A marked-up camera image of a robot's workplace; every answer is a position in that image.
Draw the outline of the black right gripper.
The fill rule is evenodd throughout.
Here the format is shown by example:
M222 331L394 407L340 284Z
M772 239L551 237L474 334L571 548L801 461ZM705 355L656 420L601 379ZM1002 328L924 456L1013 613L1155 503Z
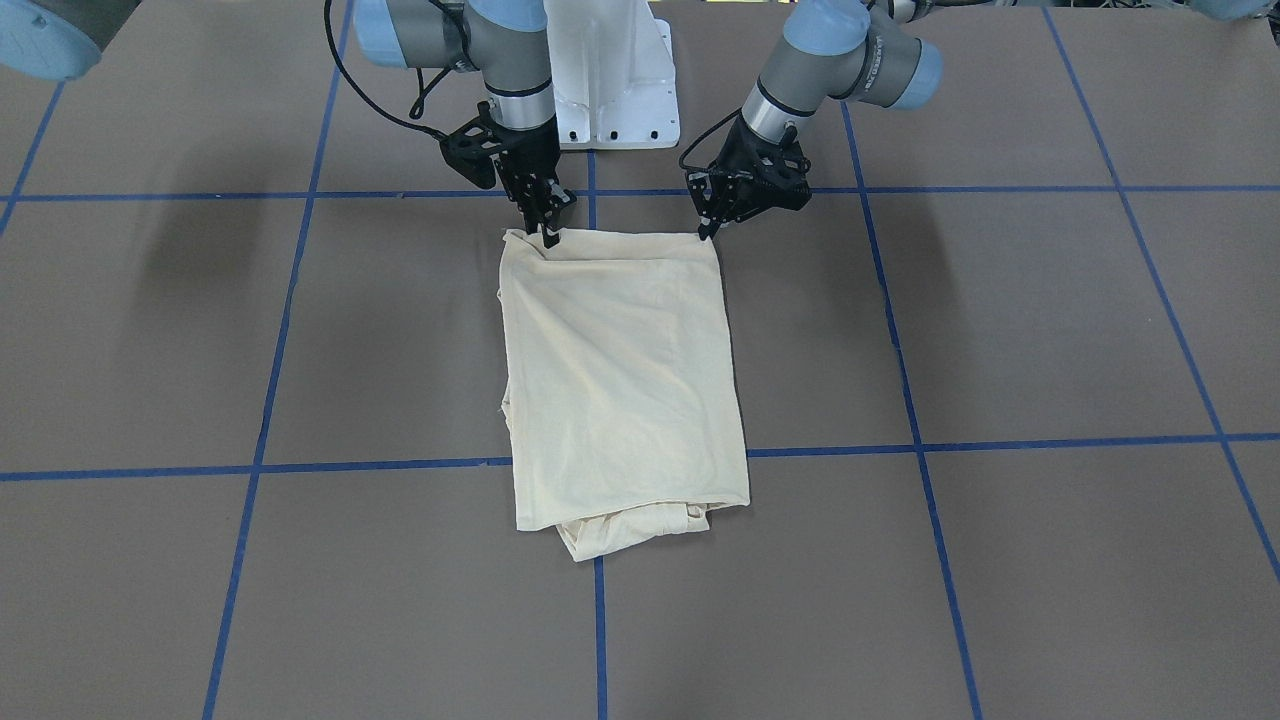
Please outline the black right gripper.
M530 129L498 122L494 102L479 102L477 115L440 141L445 163L480 190L503 186L520 205L526 233L538 233L544 249L561 241L563 213L577 196L559 181L561 138L557 118Z

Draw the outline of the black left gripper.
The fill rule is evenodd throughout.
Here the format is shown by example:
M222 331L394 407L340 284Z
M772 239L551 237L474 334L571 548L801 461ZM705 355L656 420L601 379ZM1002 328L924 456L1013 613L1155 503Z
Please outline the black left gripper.
M799 211L812 199L806 182L812 163L803 154L792 122L785 122L782 137L774 142L758 136L740 111L732 111L699 135L686 152L723 126L730 131L716 159L705 167L686 165L687 192L704 242L724 225L744 223L774 208Z

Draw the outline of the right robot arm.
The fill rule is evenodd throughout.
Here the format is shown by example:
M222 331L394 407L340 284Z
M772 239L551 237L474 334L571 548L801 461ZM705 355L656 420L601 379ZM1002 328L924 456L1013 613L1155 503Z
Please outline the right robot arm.
M308 104L375 101L356 70L393 69L458 179L502 190L558 240L573 204L557 165L539 1L5 1L3 188L300 190Z

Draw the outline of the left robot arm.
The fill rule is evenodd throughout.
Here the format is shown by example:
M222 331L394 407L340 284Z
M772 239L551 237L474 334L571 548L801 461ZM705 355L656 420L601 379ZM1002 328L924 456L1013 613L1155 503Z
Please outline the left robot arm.
M1128 190L1116 178L1114 160L1102 146L1103 138L1092 110L1085 119L1098 140L1100 155L1108 184L879 184L867 186L855 168L856 188L812 188L806 177L812 161L799 142L824 100L847 110L849 104L865 102L891 111L910 111L933 99L942 85L945 60L933 44L904 32L902 26L946 10L951 17L960 8L1028 6L1039 10L1050 26L1050 36L1064 55L1068 78L1076 85L1074 70L1066 68L1069 55L1053 12L1107 13L1108 24L1117 12L1161 13L1179 20L1196 18L1216 28L1248 28L1263 18L1277 31L1277 1L797 1L783 24L771 53L742 105L730 111L699 135L678 156L687 193L698 215L700 241L712 240L724 225L748 222L771 209L799 211L818 193L1085 193ZM705 165L686 158L713 132L727 126L723 143Z

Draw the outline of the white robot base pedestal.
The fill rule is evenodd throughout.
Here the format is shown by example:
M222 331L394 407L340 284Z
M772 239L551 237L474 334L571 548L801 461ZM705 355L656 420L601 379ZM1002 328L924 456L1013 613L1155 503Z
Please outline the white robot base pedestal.
M672 33L648 1L547 1L559 145L672 149L681 136Z

